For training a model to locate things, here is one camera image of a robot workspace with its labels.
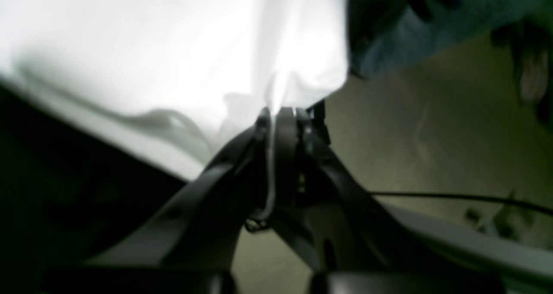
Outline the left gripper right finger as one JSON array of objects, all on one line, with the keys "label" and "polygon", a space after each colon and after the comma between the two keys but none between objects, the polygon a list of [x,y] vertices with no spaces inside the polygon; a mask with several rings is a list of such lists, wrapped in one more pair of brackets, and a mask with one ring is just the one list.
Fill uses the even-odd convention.
[{"label": "left gripper right finger", "polygon": [[302,217],[316,276],[365,278],[432,272],[432,251],[364,190],[320,138],[306,111],[274,118],[274,184],[284,194],[275,217]]}]

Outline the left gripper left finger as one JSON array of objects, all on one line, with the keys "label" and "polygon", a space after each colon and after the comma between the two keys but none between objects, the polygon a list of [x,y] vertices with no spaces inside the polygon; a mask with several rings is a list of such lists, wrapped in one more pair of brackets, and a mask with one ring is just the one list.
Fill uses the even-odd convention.
[{"label": "left gripper left finger", "polygon": [[273,118],[226,144],[207,168],[143,225],[87,260],[94,268],[227,269],[247,218],[273,210]]}]

